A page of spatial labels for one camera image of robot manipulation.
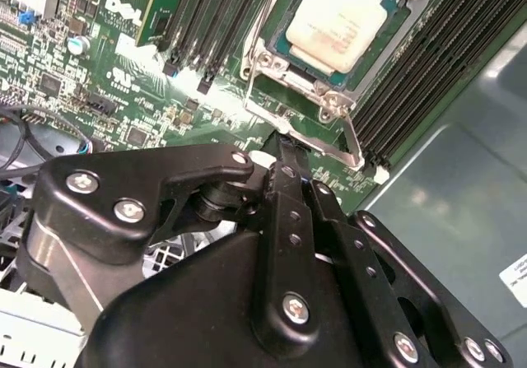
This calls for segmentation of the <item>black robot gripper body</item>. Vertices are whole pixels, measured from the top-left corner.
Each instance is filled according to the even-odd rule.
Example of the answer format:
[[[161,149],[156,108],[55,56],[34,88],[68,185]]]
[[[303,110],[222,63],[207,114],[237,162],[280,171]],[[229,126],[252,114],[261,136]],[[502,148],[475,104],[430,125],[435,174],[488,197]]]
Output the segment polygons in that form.
[[[360,367],[355,333],[334,267],[316,262],[318,342],[277,359],[250,322],[258,248],[266,232],[229,236],[149,277],[114,300],[96,321],[80,367]]]

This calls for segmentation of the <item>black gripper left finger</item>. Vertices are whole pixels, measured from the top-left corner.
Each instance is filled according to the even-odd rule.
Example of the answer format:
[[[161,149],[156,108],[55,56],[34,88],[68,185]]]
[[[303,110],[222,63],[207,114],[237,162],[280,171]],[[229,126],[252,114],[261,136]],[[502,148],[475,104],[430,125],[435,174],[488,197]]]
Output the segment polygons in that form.
[[[272,134],[259,165],[232,145],[206,144],[45,164],[19,259],[30,286],[55,296],[88,337],[119,296],[229,236],[266,232],[250,322],[269,354],[306,354],[319,340],[307,149]]]

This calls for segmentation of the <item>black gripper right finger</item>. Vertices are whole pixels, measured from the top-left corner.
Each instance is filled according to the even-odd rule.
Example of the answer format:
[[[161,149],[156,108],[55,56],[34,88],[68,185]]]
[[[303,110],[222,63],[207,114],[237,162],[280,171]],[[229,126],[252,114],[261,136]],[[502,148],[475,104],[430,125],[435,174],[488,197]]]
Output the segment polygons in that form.
[[[346,216],[318,180],[305,186],[315,242],[333,261],[365,367],[512,367],[510,353],[366,211]]]

